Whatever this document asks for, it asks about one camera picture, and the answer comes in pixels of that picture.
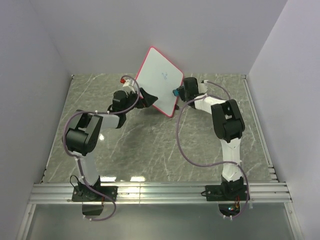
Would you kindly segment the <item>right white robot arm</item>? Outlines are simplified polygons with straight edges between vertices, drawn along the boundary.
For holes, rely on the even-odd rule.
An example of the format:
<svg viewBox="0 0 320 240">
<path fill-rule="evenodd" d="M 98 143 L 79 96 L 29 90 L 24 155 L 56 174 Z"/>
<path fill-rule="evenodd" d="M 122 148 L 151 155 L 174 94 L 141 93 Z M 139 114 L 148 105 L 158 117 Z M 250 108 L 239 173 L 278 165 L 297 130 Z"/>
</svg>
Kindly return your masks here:
<svg viewBox="0 0 320 240">
<path fill-rule="evenodd" d="M 185 106 L 211 115 L 213 130 L 222 148 L 220 193 L 224 199 L 232 200 L 244 186 L 240 146 L 245 123 L 236 100 L 229 94 L 228 99 L 207 94 L 207 84 L 212 82 L 198 83 L 195 77 L 186 77 L 173 93 L 185 102 Z"/>
</svg>

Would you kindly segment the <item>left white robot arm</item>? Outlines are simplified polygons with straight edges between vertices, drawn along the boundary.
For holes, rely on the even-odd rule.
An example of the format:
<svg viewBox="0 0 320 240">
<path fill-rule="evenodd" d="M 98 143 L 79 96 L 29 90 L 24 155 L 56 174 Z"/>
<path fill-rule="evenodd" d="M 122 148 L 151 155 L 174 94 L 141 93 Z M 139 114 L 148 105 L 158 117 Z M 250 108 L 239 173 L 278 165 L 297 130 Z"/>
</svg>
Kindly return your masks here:
<svg viewBox="0 0 320 240">
<path fill-rule="evenodd" d="M 119 129 L 126 118 L 126 113 L 137 108 L 152 106 L 158 97 L 147 93 L 142 87 L 138 91 L 118 90 L 113 94 L 112 104 L 107 112 L 89 112 L 78 109 L 68 120 L 62 142 L 66 153 L 74 157 L 80 176 L 77 179 L 78 191 L 89 201 L 96 201 L 102 196 L 100 176 L 95 160 L 91 156 L 103 128 Z"/>
</svg>

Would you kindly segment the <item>red framed whiteboard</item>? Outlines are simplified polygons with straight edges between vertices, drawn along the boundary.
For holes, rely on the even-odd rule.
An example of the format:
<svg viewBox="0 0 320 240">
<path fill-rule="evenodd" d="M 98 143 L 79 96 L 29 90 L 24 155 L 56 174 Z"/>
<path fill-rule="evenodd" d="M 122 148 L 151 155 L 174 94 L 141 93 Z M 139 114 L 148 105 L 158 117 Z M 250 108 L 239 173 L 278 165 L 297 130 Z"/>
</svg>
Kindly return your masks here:
<svg viewBox="0 0 320 240">
<path fill-rule="evenodd" d="M 153 46 L 148 49 L 136 75 L 139 86 L 158 97 L 153 106 L 169 118 L 174 115 L 178 101 L 173 90 L 181 86 L 183 78 L 183 72 Z"/>
</svg>

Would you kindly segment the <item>blue whiteboard eraser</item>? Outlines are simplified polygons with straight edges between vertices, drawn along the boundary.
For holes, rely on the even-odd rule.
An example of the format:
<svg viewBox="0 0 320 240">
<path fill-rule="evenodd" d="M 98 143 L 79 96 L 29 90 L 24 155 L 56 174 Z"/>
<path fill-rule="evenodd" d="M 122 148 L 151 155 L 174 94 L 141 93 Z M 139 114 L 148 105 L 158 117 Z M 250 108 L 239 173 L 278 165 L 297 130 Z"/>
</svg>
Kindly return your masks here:
<svg viewBox="0 0 320 240">
<path fill-rule="evenodd" d="M 179 97 L 180 96 L 180 91 L 181 89 L 180 88 L 176 88 L 172 91 L 173 95 L 176 96 L 176 97 Z"/>
</svg>

